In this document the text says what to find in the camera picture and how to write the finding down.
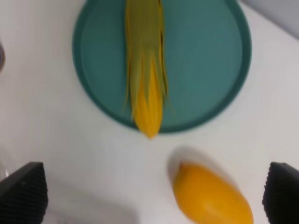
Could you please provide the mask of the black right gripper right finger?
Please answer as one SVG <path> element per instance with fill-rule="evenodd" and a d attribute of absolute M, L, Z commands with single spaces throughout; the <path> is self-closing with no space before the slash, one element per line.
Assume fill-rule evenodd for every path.
<path fill-rule="evenodd" d="M 270 224 L 297 224 L 299 171 L 287 163 L 271 162 L 262 204 Z"/>

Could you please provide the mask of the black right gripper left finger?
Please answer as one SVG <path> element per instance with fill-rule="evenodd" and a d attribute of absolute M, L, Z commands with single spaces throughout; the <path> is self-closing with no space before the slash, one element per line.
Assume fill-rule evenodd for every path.
<path fill-rule="evenodd" d="M 41 224 L 48 202 L 42 162 L 29 162 L 0 181 L 2 224 Z"/>

